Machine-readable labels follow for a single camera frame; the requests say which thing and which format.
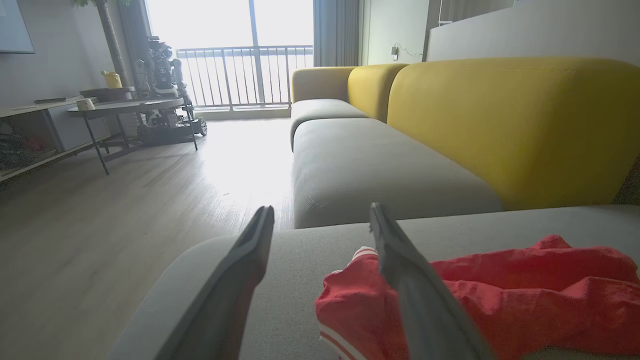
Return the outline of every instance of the white mug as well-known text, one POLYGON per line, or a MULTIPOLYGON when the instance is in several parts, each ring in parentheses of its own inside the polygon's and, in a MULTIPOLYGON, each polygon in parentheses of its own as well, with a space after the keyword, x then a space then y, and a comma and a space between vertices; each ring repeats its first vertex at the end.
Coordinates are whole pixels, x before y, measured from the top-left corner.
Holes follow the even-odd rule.
POLYGON ((76 101, 76 105, 78 105, 78 110, 80 111, 95 110, 95 105, 93 105, 93 101, 91 99, 78 100, 76 101))

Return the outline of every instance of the baseboard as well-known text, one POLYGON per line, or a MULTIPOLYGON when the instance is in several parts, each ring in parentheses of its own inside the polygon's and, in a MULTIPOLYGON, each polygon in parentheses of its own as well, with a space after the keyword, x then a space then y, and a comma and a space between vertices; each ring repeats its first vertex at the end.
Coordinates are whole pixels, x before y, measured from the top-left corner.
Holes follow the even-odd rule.
POLYGON ((249 119, 275 119, 291 117, 291 109, 242 109, 242 110, 199 110, 195 111, 196 117, 205 120, 249 120, 249 119))

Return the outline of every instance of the toy robot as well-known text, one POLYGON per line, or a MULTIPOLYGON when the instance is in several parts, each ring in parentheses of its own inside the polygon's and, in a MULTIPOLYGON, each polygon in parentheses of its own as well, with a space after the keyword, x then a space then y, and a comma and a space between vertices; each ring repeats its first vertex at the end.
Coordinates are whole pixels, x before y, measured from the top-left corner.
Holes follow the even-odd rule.
POLYGON ((160 144, 181 142, 193 133, 207 136, 207 122, 203 118, 196 119, 193 103, 187 93, 187 86, 182 80, 182 62, 169 60, 173 56, 171 47, 160 42, 158 37, 149 37, 148 62, 145 68, 143 61, 136 62, 136 75, 142 85, 140 95, 154 97, 181 97, 181 107, 187 114, 176 114, 176 109, 157 110, 147 113, 146 121, 140 120, 138 138, 144 144, 160 144))

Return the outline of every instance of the gray curtain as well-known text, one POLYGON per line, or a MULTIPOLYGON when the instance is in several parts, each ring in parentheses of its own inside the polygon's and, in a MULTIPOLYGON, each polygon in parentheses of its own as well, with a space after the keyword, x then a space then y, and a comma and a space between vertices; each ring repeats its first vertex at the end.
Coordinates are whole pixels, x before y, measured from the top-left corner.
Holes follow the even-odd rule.
POLYGON ((118 2, 118 12, 122 22, 122 30, 124 32, 131 68, 136 90, 142 89, 141 79, 136 74, 136 60, 147 61, 149 50, 148 37, 151 36, 151 25, 147 15, 147 6, 145 0, 131 0, 129 6, 118 2))
POLYGON ((358 0, 314 0, 314 66, 358 65, 358 0))

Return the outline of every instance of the balcony railing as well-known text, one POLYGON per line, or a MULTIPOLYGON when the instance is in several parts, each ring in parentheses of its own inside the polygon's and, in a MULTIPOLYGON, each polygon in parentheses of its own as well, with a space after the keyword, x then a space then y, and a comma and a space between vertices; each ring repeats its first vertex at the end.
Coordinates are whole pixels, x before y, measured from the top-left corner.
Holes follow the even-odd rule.
POLYGON ((182 73, 198 108, 291 105, 291 73, 313 66, 313 47, 179 49, 182 73))

